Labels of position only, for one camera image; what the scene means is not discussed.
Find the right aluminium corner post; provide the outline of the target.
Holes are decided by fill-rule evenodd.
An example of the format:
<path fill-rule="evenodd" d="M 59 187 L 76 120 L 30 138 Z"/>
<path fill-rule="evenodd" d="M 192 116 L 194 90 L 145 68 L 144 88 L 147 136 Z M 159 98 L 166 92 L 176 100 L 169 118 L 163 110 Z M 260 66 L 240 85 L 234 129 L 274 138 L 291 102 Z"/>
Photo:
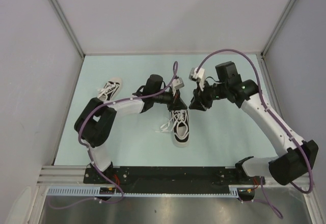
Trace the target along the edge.
<path fill-rule="evenodd" d="M 272 33 L 270 34 L 266 44 L 264 45 L 261 56 L 264 58 L 271 46 L 273 45 L 274 41 L 277 39 L 277 36 L 279 35 L 280 31 L 282 30 L 284 24 L 286 23 L 290 13 L 292 12 L 294 6 L 296 5 L 298 0 L 288 0 L 287 4 L 285 5 L 275 27 L 273 28 Z"/>

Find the left aluminium corner post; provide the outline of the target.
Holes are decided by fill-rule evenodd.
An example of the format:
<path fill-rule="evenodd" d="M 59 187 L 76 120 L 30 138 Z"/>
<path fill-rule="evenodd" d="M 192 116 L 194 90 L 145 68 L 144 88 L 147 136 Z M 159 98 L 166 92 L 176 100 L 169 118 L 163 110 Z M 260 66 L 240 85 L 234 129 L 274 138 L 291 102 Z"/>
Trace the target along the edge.
<path fill-rule="evenodd" d="M 82 50 L 82 47 L 59 3 L 58 0 L 48 0 L 51 7 L 54 10 L 54 13 L 56 14 L 59 22 L 61 23 L 66 35 L 68 36 L 70 42 L 72 43 L 74 49 L 76 50 L 76 52 L 78 53 L 78 55 L 81 57 L 81 59 L 83 60 L 85 58 L 85 53 Z"/>

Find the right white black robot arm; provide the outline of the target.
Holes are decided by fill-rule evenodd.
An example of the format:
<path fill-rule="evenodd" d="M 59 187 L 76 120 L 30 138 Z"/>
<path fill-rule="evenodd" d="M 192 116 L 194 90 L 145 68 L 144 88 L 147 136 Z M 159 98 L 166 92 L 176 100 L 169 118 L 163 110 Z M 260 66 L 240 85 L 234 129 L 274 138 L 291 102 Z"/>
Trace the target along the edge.
<path fill-rule="evenodd" d="M 190 109 L 206 111 L 215 100 L 227 99 L 249 115 L 267 136 L 277 156 L 275 158 L 247 157 L 236 164 L 235 179 L 247 184 L 253 176 L 273 177 L 281 185 L 312 169 L 318 152 L 315 141 L 306 141 L 295 133 L 267 103 L 262 102 L 258 85 L 241 79 L 233 62 L 215 67 L 219 81 L 210 85 L 203 68 L 193 68 L 189 78 L 197 83 Z"/>

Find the black white sneaker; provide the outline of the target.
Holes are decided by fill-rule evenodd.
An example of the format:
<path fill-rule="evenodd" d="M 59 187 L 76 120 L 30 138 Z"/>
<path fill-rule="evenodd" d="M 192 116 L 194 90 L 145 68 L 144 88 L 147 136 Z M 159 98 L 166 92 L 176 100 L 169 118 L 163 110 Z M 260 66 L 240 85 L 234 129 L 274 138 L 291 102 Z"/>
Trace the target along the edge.
<path fill-rule="evenodd" d="M 113 100 L 122 90 L 123 80 L 119 77 L 113 77 L 106 82 L 103 88 L 98 90 L 97 98 L 101 101 Z"/>
<path fill-rule="evenodd" d="M 186 147 L 189 140 L 189 115 L 187 109 L 173 110 L 170 119 L 162 124 L 156 132 L 172 133 L 174 145 Z"/>

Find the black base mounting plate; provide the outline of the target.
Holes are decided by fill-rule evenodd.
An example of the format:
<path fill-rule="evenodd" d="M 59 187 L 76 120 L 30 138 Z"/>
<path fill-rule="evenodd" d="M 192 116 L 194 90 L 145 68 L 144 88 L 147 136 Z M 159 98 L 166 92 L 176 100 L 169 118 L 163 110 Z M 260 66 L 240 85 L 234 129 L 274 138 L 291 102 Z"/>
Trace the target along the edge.
<path fill-rule="evenodd" d="M 260 177 L 249 177 L 237 168 L 222 166 L 114 166 L 103 173 L 110 180 L 119 180 L 125 189 L 213 189 L 217 186 L 260 183 Z"/>

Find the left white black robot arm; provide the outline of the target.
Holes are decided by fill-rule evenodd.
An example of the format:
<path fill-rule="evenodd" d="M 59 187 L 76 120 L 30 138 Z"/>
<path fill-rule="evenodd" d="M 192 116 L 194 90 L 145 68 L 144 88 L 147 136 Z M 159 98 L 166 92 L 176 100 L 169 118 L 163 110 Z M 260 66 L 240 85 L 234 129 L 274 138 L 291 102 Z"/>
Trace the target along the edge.
<path fill-rule="evenodd" d="M 154 104 L 165 104 L 171 114 L 160 132 L 171 132 L 176 145 L 185 147 L 189 140 L 189 116 L 187 106 L 181 99 L 180 89 L 184 86 L 179 76 L 167 85 L 161 76 L 152 74 L 146 84 L 139 87 L 130 98 L 114 100 L 121 88 L 119 81 L 109 81 L 98 97 L 92 98 L 74 125 L 79 143 L 86 147 L 95 178 L 107 183 L 113 176 L 113 163 L 104 143 L 108 139 L 113 123 L 118 117 L 141 114 Z"/>

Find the aluminium front frame rail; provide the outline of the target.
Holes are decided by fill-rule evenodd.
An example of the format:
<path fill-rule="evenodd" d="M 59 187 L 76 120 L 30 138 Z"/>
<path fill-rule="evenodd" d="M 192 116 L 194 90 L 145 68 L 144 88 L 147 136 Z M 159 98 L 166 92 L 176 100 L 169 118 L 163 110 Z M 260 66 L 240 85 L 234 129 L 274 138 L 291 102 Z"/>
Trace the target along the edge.
<path fill-rule="evenodd" d="M 94 183 L 85 184 L 84 183 L 84 173 L 86 166 L 58 166 L 50 165 L 43 166 L 38 180 L 37 185 L 47 185 L 47 186 L 95 186 Z M 267 186 L 272 187 L 285 187 L 276 182 L 272 177 L 265 177 L 265 182 Z M 299 186 L 306 188 L 309 185 L 309 177 L 307 174 L 296 179 L 294 183 Z"/>

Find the aluminium corner post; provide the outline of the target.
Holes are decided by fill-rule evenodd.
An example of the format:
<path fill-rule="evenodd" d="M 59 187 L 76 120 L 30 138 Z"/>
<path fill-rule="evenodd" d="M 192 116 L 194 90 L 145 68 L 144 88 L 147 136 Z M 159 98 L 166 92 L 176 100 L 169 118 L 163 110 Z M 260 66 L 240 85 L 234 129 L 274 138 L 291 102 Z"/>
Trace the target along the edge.
<path fill-rule="evenodd" d="M 272 33 L 270 34 L 266 44 L 264 45 L 261 56 L 264 58 L 271 46 L 273 45 L 274 41 L 277 39 L 277 36 L 279 35 L 280 31 L 282 30 L 284 24 L 286 23 L 290 13 L 292 12 L 294 6 L 296 5 L 298 0 L 288 0 L 287 4 L 285 5 L 275 27 L 273 28 Z"/>
<path fill-rule="evenodd" d="M 54 10 L 54 13 L 56 14 L 59 22 L 61 23 L 66 35 L 68 36 L 70 42 L 72 43 L 74 49 L 76 50 L 76 52 L 78 53 L 78 55 L 81 57 L 81 59 L 83 60 L 85 58 L 85 53 L 82 50 L 82 47 L 59 3 L 58 0 L 48 0 L 51 7 Z"/>

